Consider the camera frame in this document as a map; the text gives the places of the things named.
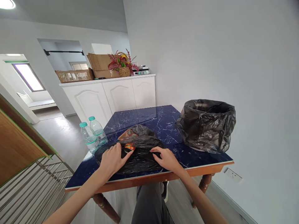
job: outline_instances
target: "wooden table leg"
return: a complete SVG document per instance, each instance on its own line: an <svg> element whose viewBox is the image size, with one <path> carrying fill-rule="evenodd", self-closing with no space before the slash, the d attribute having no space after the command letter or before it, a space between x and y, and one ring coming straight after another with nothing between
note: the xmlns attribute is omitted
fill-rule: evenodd
<svg viewBox="0 0 299 224"><path fill-rule="evenodd" d="M95 194L93 196L93 200L115 223L119 223L121 221L121 218L102 193Z"/></svg>
<svg viewBox="0 0 299 224"><path fill-rule="evenodd" d="M208 189L209 184L212 181L212 176L214 176L215 174L207 174L207 175L203 175L202 176L202 180L199 183L199 188L200 190L205 194L206 190ZM192 202L192 207L196 208L196 205L194 202Z"/></svg>

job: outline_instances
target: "human hand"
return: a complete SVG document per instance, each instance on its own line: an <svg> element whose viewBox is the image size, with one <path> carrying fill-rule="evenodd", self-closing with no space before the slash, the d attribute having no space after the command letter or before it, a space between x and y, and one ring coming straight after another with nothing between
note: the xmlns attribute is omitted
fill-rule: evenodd
<svg viewBox="0 0 299 224"><path fill-rule="evenodd" d="M177 161L176 157L174 156L174 154L172 153L172 151L170 151L169 149L162 149L161 147L154 147L151 149L150 152L159 152L161 159L156 156L155 154L153 154L153 157L155 158L155 160L157 161L158 164L160 164L161 167L172 171L174 173L178 173L181 169L183 169L183 167L179 164L179 162Z"/></svg>
<svg viewBox="0 0 299 224"><path fill-rule="evenodd" d="M118 142L116 145L111 146L110 149L102 155L102 160L99 170L102 174L106 175L107 181L115 174L120 168L123 167L128 158L134 151L129 152L123 159L121 158L121 144Z"/></svg>

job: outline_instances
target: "wicker basket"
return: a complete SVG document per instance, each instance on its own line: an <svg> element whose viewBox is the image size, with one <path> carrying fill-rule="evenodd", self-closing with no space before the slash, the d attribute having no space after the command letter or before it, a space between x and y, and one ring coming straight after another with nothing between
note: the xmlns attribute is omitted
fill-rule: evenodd
<svg viewBox="0 0 299 224"><path fill-rule="evenodd" d="M117 58L117 56L119 54L123 54L125 55L125 53L122 53L122 52L118 52L115 56ZM128 77L131 75L131 70L128 68L128 67L119 67L119 75L121 77Z"/></svg>
<svg viewBox="0 0 299 224"><path fill-rule="evenodd" d="M121 77L128 77L131 75L131 71L128 67L120 67L119 68L119 75Z"/></svg>

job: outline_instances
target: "plastic bottle on shelf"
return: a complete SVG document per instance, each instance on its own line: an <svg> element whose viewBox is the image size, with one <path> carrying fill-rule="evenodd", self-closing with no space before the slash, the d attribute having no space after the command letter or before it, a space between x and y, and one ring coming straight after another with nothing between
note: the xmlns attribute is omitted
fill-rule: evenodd
<svg viewBox="0 0 299 224"><path fill-rule="evenodd" d="M89 151L94 154L98 148L100 147L99 140L97 137L93 134L91 128L87 125L86 122L80 123L81 128L81 137L84 140L85 144L87 145L87 148Z"/></svg>
<svg viewBox="0 0 299 224"><path fill-rule="evenodd" d="M150 74L150 70L140 71L138 72L138 75L148 75Z"/></svg>
<svg viewBox="0 0 299 224"><path fill-rule="evenodd" d="M94 116L89 117L88 120L90 120L89 126L92 129L93 134L97 136L100 146L105 145L108 142L108 139L100 122L98 122Z"/></svg>

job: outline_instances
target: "countertop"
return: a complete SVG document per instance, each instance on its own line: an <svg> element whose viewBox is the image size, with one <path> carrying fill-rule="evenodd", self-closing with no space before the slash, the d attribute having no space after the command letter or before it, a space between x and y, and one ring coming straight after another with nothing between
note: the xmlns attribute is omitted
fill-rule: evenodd
<svg viewBox="0 0 299 224"><path fill-rule="evenodd" d="M139 76L129 76L129 77L120 77L120 78L111 78L111 79L100 79L100 80L91 80L91 81L80 81L80 82L69 82L69 83L61 83L59 84L62 87L65 86L78 86L78 85L86 85L98 82L112 82L112 81L119 81L124 79L135 79L135 78L146 78L156 76L156 74L149 74L149 75L139 75Z"/></svg>

